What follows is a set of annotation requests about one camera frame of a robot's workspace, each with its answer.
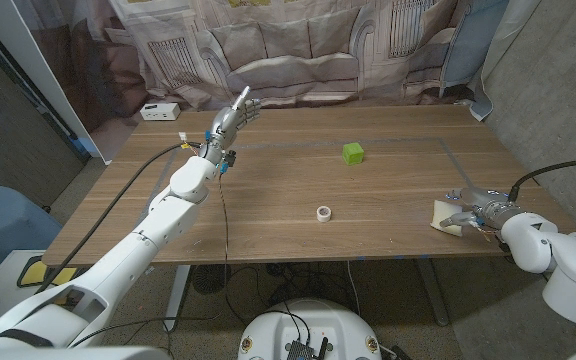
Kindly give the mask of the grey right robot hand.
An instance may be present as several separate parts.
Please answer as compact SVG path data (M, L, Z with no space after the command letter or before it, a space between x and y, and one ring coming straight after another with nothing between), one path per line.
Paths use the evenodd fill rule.
M453 189L447 197L461 200L466 211L444 216L439 222L441 227L485 225L499 230L511 217L522 213L519 206L508 200L507 195L495 190L476 187Z

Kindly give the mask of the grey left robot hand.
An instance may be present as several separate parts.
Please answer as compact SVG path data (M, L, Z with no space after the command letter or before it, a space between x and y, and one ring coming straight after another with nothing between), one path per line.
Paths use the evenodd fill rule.
M199 157L213 164L221 162L225 152L235 141L237 132L259 117L261 103L252 98L246 86L230 107L222 108L215 116L208 140L200 147Z

